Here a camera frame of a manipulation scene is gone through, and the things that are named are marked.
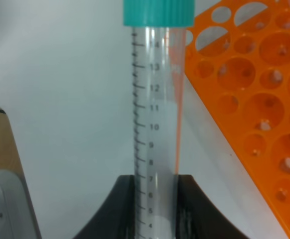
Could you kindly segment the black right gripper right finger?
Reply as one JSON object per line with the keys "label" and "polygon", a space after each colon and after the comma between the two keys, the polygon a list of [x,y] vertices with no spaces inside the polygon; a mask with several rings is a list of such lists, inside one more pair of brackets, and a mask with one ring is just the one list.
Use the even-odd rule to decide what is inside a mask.
{"label": "black right gripper right finger", "polygon": [[246,239],[210,201],[191,175],[180,175],[177,189],[177,239]]}

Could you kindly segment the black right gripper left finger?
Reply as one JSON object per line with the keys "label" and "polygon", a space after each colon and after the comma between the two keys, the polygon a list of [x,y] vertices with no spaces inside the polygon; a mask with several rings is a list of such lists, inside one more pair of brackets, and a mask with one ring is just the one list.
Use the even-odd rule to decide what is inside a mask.
{"label": "black right gripper left finger", "polygon": [[76,239],[133,239],[135,237],[135,179],[117,178],[109,195]]}

